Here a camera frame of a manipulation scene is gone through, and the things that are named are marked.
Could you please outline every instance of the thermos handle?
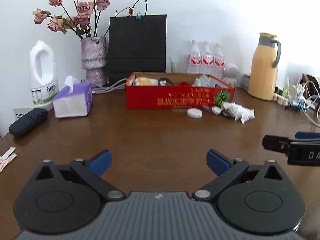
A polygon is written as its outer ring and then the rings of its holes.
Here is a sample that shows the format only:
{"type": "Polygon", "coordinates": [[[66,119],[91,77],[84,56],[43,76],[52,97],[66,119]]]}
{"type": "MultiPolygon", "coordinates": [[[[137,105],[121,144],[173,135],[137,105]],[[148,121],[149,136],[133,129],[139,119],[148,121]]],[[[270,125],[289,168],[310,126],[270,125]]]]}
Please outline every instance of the thermos handle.
{"type": "Polygon", "coordinates": [[[273,63],[273,67],[276,68],[278,63],[279,63],[279,60],[280,60],[280,55],[281,55],[281,43],[280,41],[276,41],[276,40],[272,40],[271,41],[272,43],[276,43],[277,46],[278,46],[278,52],[277,52],[277,57],[276,57],[276,60],[274,61],[273,63]]]}

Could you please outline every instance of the white lid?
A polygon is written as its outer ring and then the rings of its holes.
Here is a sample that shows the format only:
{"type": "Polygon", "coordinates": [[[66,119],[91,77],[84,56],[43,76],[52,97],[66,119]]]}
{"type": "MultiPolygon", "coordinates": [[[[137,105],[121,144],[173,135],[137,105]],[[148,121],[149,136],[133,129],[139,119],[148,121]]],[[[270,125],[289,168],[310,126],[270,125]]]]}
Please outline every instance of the white lid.
{"type": "Polygon", "coordinates": [[[202,111],[198,108],[189,108],[187,111],[187,115],[191,118],[201,118],[202,111]]]}
{"type": "Polygon", "coordinates": [[[221,108],[220,107],[217,107],[217,106],[214,106],[213,108],[212,108],[212,112],[215,114],[215,115],[219,115],[219,114],[221,114],[221,108]]]}

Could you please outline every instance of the tissue box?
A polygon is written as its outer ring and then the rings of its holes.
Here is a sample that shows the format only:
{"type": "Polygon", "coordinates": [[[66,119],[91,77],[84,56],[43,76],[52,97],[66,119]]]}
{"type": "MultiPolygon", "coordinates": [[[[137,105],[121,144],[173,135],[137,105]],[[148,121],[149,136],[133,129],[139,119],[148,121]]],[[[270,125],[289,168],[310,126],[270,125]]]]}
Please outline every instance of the tissue box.
{"type": "Polygon", "coordinates": [[[91,85],[87,82],[64,87],[54,98],[53,108],[57,118],[86,116],[92,103],[91,85]]]}

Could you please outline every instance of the watermelon image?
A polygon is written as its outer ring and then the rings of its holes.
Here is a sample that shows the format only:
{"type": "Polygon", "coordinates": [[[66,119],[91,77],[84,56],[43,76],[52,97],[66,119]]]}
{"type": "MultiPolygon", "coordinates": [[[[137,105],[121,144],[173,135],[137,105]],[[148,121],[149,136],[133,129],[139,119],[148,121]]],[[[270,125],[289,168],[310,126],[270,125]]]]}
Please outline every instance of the watermelon image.
{"type": "Polygon", "coordinates": [[[222,102],[230,102],[230,100],[231,93],[228,90],[221,90],[214,97],[214,103],[218,107],[221,107],[222,102]]]}

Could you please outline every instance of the table surface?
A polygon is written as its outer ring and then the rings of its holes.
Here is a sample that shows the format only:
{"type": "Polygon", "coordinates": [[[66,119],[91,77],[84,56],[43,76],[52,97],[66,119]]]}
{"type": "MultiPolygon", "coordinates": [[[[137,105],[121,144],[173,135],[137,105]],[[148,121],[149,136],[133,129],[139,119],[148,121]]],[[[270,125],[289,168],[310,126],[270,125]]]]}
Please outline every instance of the table surface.
{"type": "Polygon", "coordinates": [[[6,135],[0,140],[0,153],[14,146],[18,156],[0,173],[0,239],[10,240],[20,232],[13,202],[42,160],[67,164],[103,149],[112,151],[113,163],[102,178],[126,194],[186,191],[190,195],[215,178],[206,165],[208,149],[251,164],[277,160],[305,201],[299,234],[319,239],[320,167],[289,166],[285,155],[264,150],[261,142],[266,134],[293,137],[297,131],[320,129],[302,113],[253,98],[241,89],[234,101],[254,109],[255,119],[242,124],[208,112],[191,119],[185,109],[127,110],[122,90],[94,95],[87,117],[56,119],[51,111],[48,120],[24,138],[6,135]]]}

